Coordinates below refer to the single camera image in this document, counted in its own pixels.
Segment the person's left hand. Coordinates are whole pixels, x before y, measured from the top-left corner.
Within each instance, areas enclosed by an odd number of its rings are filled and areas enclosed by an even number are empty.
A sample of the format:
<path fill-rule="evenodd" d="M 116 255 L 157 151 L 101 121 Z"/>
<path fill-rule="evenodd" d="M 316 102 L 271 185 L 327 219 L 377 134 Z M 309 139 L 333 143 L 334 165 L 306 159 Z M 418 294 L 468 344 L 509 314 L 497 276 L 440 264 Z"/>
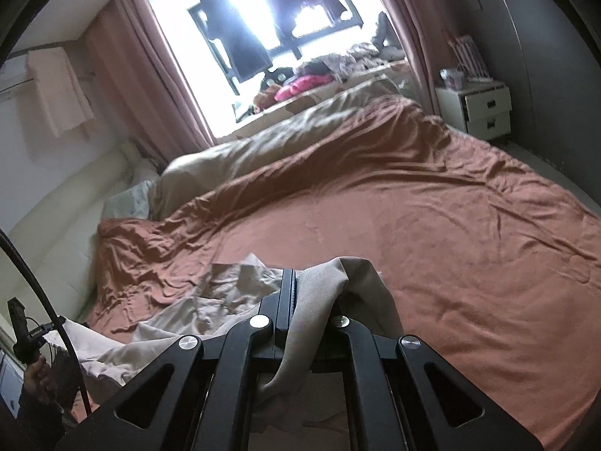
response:
<path fill-rule="evenodd" d="M 21 418 L 33 412 L 61 416 L 63 411 L 56 401 L 56 395 L 57 383 L 51 365 L 43 355 L 39 355 L 24 371 L 18 416 Z"/>

